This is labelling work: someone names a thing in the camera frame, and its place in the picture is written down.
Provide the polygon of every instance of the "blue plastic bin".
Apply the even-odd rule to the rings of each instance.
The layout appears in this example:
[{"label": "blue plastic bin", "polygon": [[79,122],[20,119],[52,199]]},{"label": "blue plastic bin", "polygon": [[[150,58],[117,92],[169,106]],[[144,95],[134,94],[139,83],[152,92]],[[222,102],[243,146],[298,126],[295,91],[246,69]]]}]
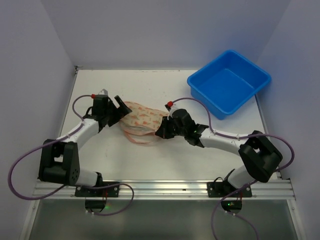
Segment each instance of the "blue plastic bin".
[{"label": "blue plastic bin", "polygon": [[191,95],[218,119],[235,113],[271,81],[271,76],[234,50],[188,77]]}]

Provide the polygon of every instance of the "black clamp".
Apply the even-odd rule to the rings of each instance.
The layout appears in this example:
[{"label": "black clamp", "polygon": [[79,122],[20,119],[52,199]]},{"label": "black clamp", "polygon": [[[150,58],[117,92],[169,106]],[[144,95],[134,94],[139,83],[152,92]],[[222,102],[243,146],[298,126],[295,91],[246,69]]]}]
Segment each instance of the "black clamp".
[{"label": "black clamp", "polygon": [[172,116],[162,118],[161,125],[155,135],[163,139],[182,136],[192,146],[203,148],[200,137],[207,128],[207,125],[196,124],[185,109],[177,109],[172,113]]},{"label": "black clamp", "polygon": [[[223,180],[222,180],[222,177],[217,177],[214,181],[210,181],[206,183],[206,190],[208,192],[209,198],[223,198],[224,196],[237,190],[234,186],[232,186],[228,182],[228,178],[233,171],[234,169],[231,172],[229,172],[228,175]],[[252,197],[251,187],[248,186],[246,189],[243,189],[242,191],[237,192],[231,197],[237,198],[239,196],[241,196],[241,198],[251,198]]]},{"label": "black clamp", "polygon": [[96,120],[99,123],[99,132],[106,125],[111,127],[118,123],[125,115],[132,112],[132,110],[126,106],[118,95],[114,97],[116,102],[119,104],[118,108],[108,95],[94,95],[92,98],[93,106],[88,108],[83,118]]}]

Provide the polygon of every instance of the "cloth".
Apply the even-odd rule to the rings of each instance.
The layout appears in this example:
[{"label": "cloth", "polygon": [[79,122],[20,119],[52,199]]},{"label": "cloth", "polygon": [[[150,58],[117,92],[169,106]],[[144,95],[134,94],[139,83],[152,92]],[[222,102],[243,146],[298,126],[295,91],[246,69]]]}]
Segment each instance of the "cloth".
[{"label": "cloth", "polygon": [[[162,118],[167,116],[165,111],[152,109],[136,102],[125,101],[124,102],[132,112],[120,121],[120,127],[122,128],[124,135],[128,140],[135,144],[151,144],[154,143],[159,137],[155,136],[156,131],[159,129]],[[137,140],[133,136],[153,136],[153,140]]]}]

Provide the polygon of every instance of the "purple cable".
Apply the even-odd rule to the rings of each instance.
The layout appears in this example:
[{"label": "purple cable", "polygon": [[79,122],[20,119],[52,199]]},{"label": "purple cable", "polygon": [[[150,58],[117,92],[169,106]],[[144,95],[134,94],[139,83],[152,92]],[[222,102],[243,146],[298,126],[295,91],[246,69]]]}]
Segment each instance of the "purple cable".
[{"label": "purple cable", "polygon": [[[82,95],[82,96],[79,96],[79,97],[77,97],[77,98],[74,100],[74,102],[73,102],[73,104],[72,104],[72,111],[74,112],[75,115],[77,115],[77,116],[81,119],[81,125],[80,125],[76,130],[74,130],[73,132],[71,132],[71,133],[69,134],[69,136],[72,136],[73,134],[77,133],[77,132],[83,127],[83,125],[84,125],[84,124],[83,124],[84,119],[83,119],[82,116],[80,116],[80,114],[78,114],[78,113],[76,112],[76,110],[75,110],[75,104],[76,104],[76,102],[77,102],[79,99],[84,98],[84,97],[91,97],[91,95]],[[9,189],[11,190],[11,192],[12,192],[14,195],[16,195],[18,198],[23,199],[23,200],[29,200],[29,201],[32,201],[32,200],[40,200],[40,199],[45,199],[45,198],[47,198],[47,197],[55,194],[56,192],[58,192],[59,190],[61,190],[61,189],[65,186],[65,185],[62,185],[62,186],[60,186],[59,188],[57,188],[56,190],[54,190],[53,192],[50,192],[50,193],[48,193],[48,194],[46,194],[46,195],[43,195],[43,196],[37,196],[37,197],[23,196],[23,195],[21,195],[20,193],[18,193],[17,190],[14,188],[14,186],[13,186],[13,184],[12,184],[12,174],[13,174],[13,171],[14,171],[16,165],[17,165],[22,159],[24,159],[26,156],[34,153],[34,152],[37,151],[37,150],[43,149],[43,148],[48,147],[48,146],[51,146],[51,145],[53,145],[53,144],[55,144],[55,143],[61,142],[61,141],[63,141],[63,140],[66,140],[69,136],[64,136],[64,137],[59,138],[59,139],[57,139],[57,140],[54,140],[54,141],[48,142],[48,143],[46,143],[46,144],[43,144],[43,145],[41,145],[41,146],[35,147],[34,149],[31,149],[30,151],[28,151],[28,152],[26,152],[25,154],[21,155],[17,160],[14,161],[14,163],[11,165],[11,167],[10,167],[10,169],[9,169],[8,179],[7,179]]]},{"label": "purple cable", "polygon": [[128,188],[130,188],[130,190],[132,192],[132,197],[131,197],[129,203],[125,207],[123,207],[122,209],[120,209],[118,211],[111,212],[111,213],[100,213],[100,212],[94,212],[94,211],[90,211],[90,212],[93,213],[94,215],[103,216],[103,217],[112,216],[112,215],[116,215],[116,214],[122,213],[123,211],[125,211],[132,204],[132,202],[134,200],[134,197],[135,197],[135,191],[129,184],[126,184],[126,183],[117,183],[117,184],[112,184],[112,185],[109,185],[109,186],[96,186],[96,187],[94,187],[94,186],[83,186],[83,188],[91,189],[91,190],[102,190],[102,189],[114,188],[114,187],[118,187],[118,186],[127,186]]},{"label": "purple cable", "polygon": [[[55,143],[58,143],[58,142],[61,142],[61,141],[64,141],[66,140],[67,138],[69,138],[70,136],[74,135],[75,133],[77,133],[83,126],[84,126],[84,119],[83,117],[77,113],[76,109],[75,109],[75,104],[76,102],[81,99],[81,98],[84,98],[84,97],[91,97],[91,95],[82,95],[82,96],[79,96],[77,97],[74,102],[72,103],[72,111],[74,112],[74,114],[76,116],[78,116],[78,118],[80,118],[81,120],[81,124],[79,125],[79,127],[77,129],[75,129],[74,131],[72,131],[69,135],[66,135],[64,137],[61,137],[61,138],[58,138],[57,140],[54,140],[54,141],[51,141],[51,142],[48,142],[44,145],[41,145],[41,146],[38,146],[34,149],[31,149],[30,151],[28,151],[27,153],[23,154],[22,156],[20,156],[10,167],[9,169],[9,173],[8,173],[8,186],[9,186],[9,189],[11,190],[11,192],[16,195],[18,198],[20,199],[23,199],[23,200],[29,200],[29,201],[32,201],[32,200],[41,200],[41,199],[45,199],[53,194],[55,194],[56,192],[58,192],[59,190],[61,190],[62,188],[65,187],[65,185],[62,185],[60,186],[59,188],[57,188],[56,190],[46,194],[46,195],[43,195],[43,196],[37,196],[37,197],[29,197],[29,196],[23,196],[21,195],[20,193],[18,193],[16,191],[16,189],[14,188],[13,184],[12,184],[12,174],[13,174],[13,171],[16,167],[16,165],[23,159],[25,158],[26,156],[34,153],[35,151],[39,150],[39,149],[42,149],[42,148],[45,148],[47,146],[51,146]],[[130,205],[131,203],[133,202],[134,200],[134,196],[135,196],[135,192],[134,192],[134,189],[126,184],[126,183],[117,183],[117,184],[113,184],[113,185],[109,185],[109,186],[101,186],[101,187],[90,187],[90,186],[82,186],[83,188],[86,188],[86,189],[93,189],[93,190],[101,190],[101,189],[108,189],[108,188],[112,188],[112,187],[117,187],[117,186],[127,186],[128,188],[131,189],[132,191],[132,197],[131,197],[131,200],[129,201],[129,203],[122,209],[118,210],[118,211],[115,211],[115,212],[111,212],[111,213],[106,213],[106,214],[103,214],[103,213],[99,213],[99,212],[95,212],[94,214],[95,215],[98,215],[98,216],[111,216],[111,215],[115,215],[115,214],[119,214],[121,212],[123,212],[124,210],[126,210]]]},{"label": "purple cable", "polygon": [[[174,100],[174,101],[172,101],[172,102],[173,102],[173,103],[176,103],[176,102],[181,101],[181,100],[193,100],[193,101],[196,101],[196,102],[198,102],[199,104],[201,104],[201,105],[204,107],[204,109],[206,110],[206,113],[207,113],[207,115],[208,115],[209,128],[210,128],[211,132],[215,132],[214,129],[213,129],[213,127],[212,127],[210,112],[209,112],[208,108],[207,108],[201,101],[199,101],[199,100],[197,100],[197,99],[194,99],[194,98],[192,98],[192,97],[182,97],[182,98],[178,98],[178,99],[176,99],[176,100]],[[228,139],[235,139],[235,140],[238,139],[236,136],[226,135],[226,134],[223,134],[223,133],[220,133],[220,132],[217,132],[217,131],[215,132],[215,134],[218,135],[218,136],[224,137],[224,138],[228,138]],[[275,172],[279,172],[279,171],[287,168],[290,164],[292,164],[292,162],[293,162],[294,159],[295,159],[295,151],[294,151],[293,147],[289,144],[289,142],[287,142],[287,141],[286,141],[285,139],[283,139],[282,137],[279,137],[279,136],[277,136],[277,135],[272,135],[272,134],[260,133],[260,134],[251,134],[251,135],[248,135],[248,136],[241,136],[241,137],[239,137],[239,139],[241,140],[241,139],[249,139],[249,138],[256,138],[256,137],[272,137],[272,138],[278,139],[278,140],[282,141],[283,143],[285,143],[285,144],[288,146],[288,148],[290,149],[291,159],[289,160],[288,163],[286,163],[286,164],[283,165],[282,167],[279,167],[278,169],[276,169]],[[216,240],[218,240],[218,237],[217,237],[216,232],[215,232],[214,217],[215,217],[217,208],[218,208],[218,206],[220,205],[220,203],[221,203],[222,201],[224,201],[226,198],[228,198],[228,197],[230,197],[230,196],[232,196],[232,195],[240,192],[241,190],[249,187],[249,186],[252,185],[252,184],[255,184],[256,182],[257,182],[257,181],[255,180],[255,181],[253,181],[253,182],[250,182],[250,183],[245,184],[245,185],[242,186],[241,188],[238,188],[237,190],[231,192],[230,194],[228,194],[228,195],[226,195],[225,197],[223,197],[222,199],[220,199],[219,202],[216,204],[216,206],[214,207],[214,209],[213,209],[213,211],[212,211],[212,215],[211,215],[211,230],[212,230],[212,234],[213,234],[213,236],[215,237]],[[240,215],[237,215],[237,214],[236,214],[235,216],[238,217],[238,218],[240,218],[240,219],[242,219],[242,220],[244,220],[245,222],[247,222],[247,223],[253,228],[253,230],[254,230],[254,232],[255,232],[255,235],[256,235],[256,239],[257,239],[257,240],[260,239],[260,238],[259,238],[259,235],[258,235],[257,229],[255,228],[255,226],[254,226],[251,222],[249,222],[249,221],[248,221],[246,218],[244,218],[243,216],[240,216]]]}]

